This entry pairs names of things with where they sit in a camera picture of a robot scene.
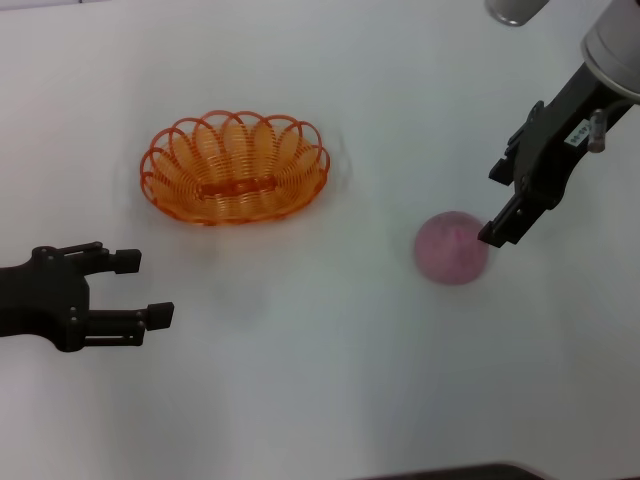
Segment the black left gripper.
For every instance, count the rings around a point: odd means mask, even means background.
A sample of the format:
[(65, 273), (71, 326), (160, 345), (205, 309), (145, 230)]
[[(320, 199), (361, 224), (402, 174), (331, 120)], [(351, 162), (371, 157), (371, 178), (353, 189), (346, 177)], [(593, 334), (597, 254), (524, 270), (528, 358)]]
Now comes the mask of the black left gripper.
[(171, 326), (174, 304), (91, 310), (85, 279), (97, 273), (137, 273), (141, 259), (138, 249), (110, 252), (98, 241), (35, 248), (25, 263), (1, 269), (1, 335), (42, 337), (65, 353), (141, 346), (146, 332)]

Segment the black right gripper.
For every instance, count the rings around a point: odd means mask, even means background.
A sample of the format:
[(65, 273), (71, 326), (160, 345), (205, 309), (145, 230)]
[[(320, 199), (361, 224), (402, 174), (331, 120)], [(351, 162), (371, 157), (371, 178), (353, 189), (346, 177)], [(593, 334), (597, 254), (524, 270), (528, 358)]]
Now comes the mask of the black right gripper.
[(477, 239), (495, 248), (516, 245), (534, 223), (563, 199), (573, 170), (587, 153), (589, 136), (571, 140), (571, 134), (593, 114), (603, 116), (609, 129), (612, 116), (620, 118), (631, 100), (606, 86), (581, 65), (548, 105), (527, 125), (519, 142), (509, 144), (489, 172), (501, 185), (514, 186), (505, 207), (478, 233)]

